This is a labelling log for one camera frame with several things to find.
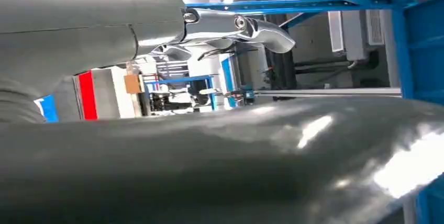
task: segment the gray robot arm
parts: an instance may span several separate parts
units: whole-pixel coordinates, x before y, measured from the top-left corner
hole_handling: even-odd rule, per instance
[[[186,10],[182,0],[2,0],[2,7],[0,87],[32,99],[50,94],[67,75],[129,61],[165,44],[283,42],[270,46],[276,52],[294,45],[276,27],[278,40],[267,37],[268,23],[232,12]]]

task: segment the metal rail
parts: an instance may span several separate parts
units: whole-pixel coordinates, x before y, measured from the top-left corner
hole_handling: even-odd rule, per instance
[[[358,89],[293,89],[281,91],[254,91],[256,96],[266,97],[349,97],[389,96],[401,97],[400,88],[358,88]]]

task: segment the glossy gray surface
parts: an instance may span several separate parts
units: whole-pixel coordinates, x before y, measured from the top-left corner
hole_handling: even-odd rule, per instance
[[[201,115],[3,126],[0,217],[373,224],[444,171],[443,122],[437,105],[335,97]]]
[[[260,43],[267,49],[276,53],[289,52],[295,41],[278,25],[248,18],[250,29],[239,35],[240,39],[246,39],[247,43]]]
[[[182,0],[1,0],[1,4],[0,33],[183,23],[184,8]]]
[[[187,12],[195,14],[198,20],[185,25],[184,42],[203,42],[236,35],[243,31],[235,25],[238,15],[234,12],[201,8],[189,8]]]
[[[65,76],[129,61],[161,44],[179,41],[184,33],[182,0],[0,3],[0,89],[25,95],[29,107],[33,99],[50,94]],[[0,100],[11,98],[3,93]],[[11,121],[14,117],[1,115]]]

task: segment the red panel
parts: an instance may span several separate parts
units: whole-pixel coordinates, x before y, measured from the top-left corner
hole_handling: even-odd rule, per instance
[[[96,99],[94,94],[93,73],[91,71],[79,75],[82,93],[83,114],[86,120],[97,120]]]

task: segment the bolt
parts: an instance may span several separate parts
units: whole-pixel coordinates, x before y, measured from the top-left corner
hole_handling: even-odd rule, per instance
[[[235,25],[236,25],[236,28],[238,28],[238,29],[245,29],[247,22],[245,21],[244,17],[238,16],[235,19]]]
[[[197,22],[197,17],[193,13],[185,13],[185,15],[183,15],[183,19],[187,23],[195,23],[195,22]]]

